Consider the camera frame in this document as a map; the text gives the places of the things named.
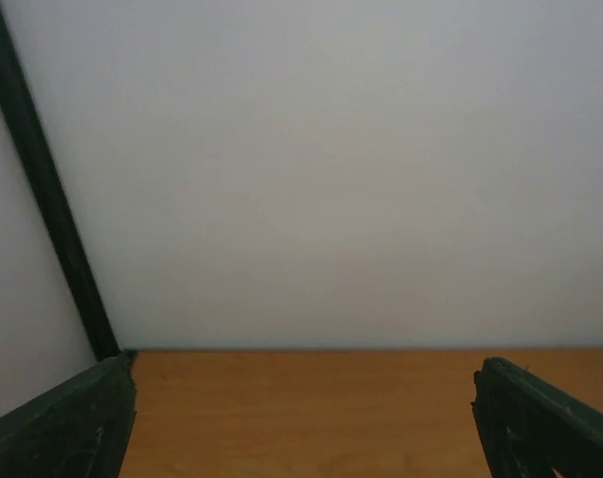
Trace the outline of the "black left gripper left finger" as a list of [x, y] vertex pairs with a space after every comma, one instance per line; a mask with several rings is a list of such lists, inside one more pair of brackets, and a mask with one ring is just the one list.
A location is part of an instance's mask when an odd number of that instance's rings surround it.
[[135, 420], [127, 353], [0, 417], [0, 477], [117, 477]]

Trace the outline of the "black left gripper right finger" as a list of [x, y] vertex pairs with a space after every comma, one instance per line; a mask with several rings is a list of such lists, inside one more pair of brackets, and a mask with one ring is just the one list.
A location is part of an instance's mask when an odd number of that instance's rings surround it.
[[603, 477], [603, 413], [505, 358], [474, 374], [472, 402], [490, 473]]

